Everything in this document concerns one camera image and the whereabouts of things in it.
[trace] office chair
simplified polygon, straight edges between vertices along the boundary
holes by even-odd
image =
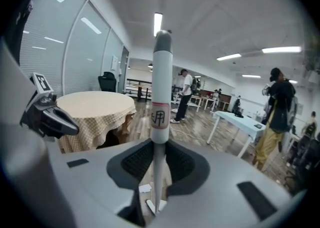
[[[98,76],[101,91],[116,92],[117,80],[113,73],[104,72],[103,76]]]
[[[299,160],[295,172],[287,171],[288,176],[285,177],[284,186],[286,186],[293,195],[304,188],[308,188],[310,177],[318,165],[320,165],[320,141],[312,139]],[[293,186],[288,183],[288,179],[293,180]]]

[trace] checkered tablecloth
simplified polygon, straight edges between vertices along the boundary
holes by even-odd
[[[131,97],[101,91],[68,94],[58,98],[57,105],[80,128],[78,135],[65,135],[58,141],[66,153],[96,149],[105,142],[110,130],[121,126],[127,115],[136,112]]]

